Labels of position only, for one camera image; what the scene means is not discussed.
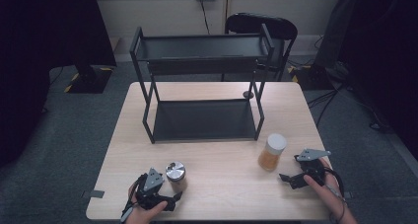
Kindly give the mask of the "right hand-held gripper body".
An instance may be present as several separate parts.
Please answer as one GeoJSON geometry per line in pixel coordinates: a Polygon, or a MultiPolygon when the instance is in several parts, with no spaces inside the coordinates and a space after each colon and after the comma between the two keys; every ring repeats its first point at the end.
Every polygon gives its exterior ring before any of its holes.
{"type": "Polygon", "coordinates": [[[295,155],[294,158],[300,164],[303,171],[299,175],[308,175],[313,178],[320,186],[323,186],[325,168],[319,159],[325,156],[329,156],[330,154],[330,151],[306,148],[300,155],[295,155]]]}

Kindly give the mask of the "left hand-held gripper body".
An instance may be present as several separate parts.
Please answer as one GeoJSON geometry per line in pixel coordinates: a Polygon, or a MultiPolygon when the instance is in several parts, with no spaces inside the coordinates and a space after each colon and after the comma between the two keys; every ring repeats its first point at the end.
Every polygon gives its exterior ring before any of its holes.
{"type": "Polygon", "coordinates": [[[167,205],[164,210],[174,211],[176,196],[170,197],[159,195],[159,190],[163,183],[164,179],[162,175],[154,168],[151,168],[148,173],[141,175],[138,178],[138,187],[135,194],[138,204],[142,208],[150,210],[157,204],[165,201],[167,205]]]}

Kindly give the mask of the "silver metal can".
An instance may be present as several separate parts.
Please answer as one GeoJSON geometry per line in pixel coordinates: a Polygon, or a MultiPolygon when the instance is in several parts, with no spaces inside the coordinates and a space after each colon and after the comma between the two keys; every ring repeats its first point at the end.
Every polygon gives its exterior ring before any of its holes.
{"type": "Polygon", "coordinates": [[[182,162],[174,161],[166,166],[166,177],[175,193],[186,190],[186,169],[182,162]]]}

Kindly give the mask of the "white-lid jar with orange contents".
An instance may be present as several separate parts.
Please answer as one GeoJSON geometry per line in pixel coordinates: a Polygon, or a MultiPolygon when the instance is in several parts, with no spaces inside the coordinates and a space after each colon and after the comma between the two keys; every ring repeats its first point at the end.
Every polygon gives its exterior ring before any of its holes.
{"type": "Polygon", "coordinates": [[[258,165],[266,171],[274,171],[286,147],[287,140],[282,134],[270,134],[258,157],[258,165]]]}

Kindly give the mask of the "black two-tier metal rack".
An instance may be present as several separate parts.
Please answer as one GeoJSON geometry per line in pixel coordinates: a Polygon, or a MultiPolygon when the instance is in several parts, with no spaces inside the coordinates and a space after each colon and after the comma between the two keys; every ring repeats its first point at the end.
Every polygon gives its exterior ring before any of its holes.
{"type": "Polygon", "coordinates": [[[275,45],[265,25],[257,34],[217,36],[146,37],[136,30],[130,55],[146,103],[157,99],[154,125],[142,122],[150,140],[254,139],[264,122],[261,97],[265,83],[249,81],[254,97],[236,99],[162,100],[157,85],[146,86],[139,63],[144,61],[151,78],[164,75],[250,73],[261,60],[270,62],[275,45]]]}

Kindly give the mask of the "person's right hand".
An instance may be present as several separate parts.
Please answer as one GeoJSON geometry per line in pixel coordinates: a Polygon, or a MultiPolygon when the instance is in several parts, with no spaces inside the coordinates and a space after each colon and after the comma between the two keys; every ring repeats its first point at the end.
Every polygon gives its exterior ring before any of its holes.
{"type": "Polygon", "coordinates": [[[330,173],[326,172],[324,175],[324,185],[319,185],[312,177],[304,175],[304,181],[315,191],[318,197],[323,201],[325,206],[329,209],[332,216],[339,222],[347,213],[345,202],[342,199],[342,194],[339,190],[339,185],[336,178],[330,173]]]}

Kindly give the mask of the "person's left hand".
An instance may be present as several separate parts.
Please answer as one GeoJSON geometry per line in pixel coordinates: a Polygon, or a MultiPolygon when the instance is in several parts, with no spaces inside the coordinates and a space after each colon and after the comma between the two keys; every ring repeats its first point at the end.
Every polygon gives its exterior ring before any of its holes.
{"type": "Polygon", "coordinates": [[[137,204],[137,198],[133,194],[135,189],[135,184],[132,184],[128,190],[128,197],[133,203],[133,208],[129,216],[126,218],[125,224],[150,224],[150,222],[165,209],[168,203],[166,201],[162,201],[152,209],[143,209],[137,204]]]}

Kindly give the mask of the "black stand base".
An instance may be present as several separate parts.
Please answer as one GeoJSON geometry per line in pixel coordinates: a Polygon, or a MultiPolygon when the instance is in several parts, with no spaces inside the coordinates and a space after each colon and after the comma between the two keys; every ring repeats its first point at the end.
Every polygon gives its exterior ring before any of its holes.
{"type": "Polygon", "coordinates": [[[298,83],[303,91],[332,90],[326,70],[321,66],[290,66],[288,72],[293,82],[298,83]]]}
{"type": "Polygon", "coordinates": [[[101,94],[105,90],[112,72],[113,69],[109,67],[93,67],[88,74],[76,73],[64,92],[69,94],[101,94]]]}

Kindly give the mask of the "dark curtain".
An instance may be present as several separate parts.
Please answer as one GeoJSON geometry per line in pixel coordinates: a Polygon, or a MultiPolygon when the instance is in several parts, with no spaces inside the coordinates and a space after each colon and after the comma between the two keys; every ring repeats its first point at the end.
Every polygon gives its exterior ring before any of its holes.
{"type": "Polygon", "coordinates": [[[418,157],[418,0],[356,0],[340,57],[418,157]]]}
{"type": "Polygon", "coordinates": [[[25,150],[51,69],[114,64],[97,0],[0,0],[0,168],[25,150]]]}

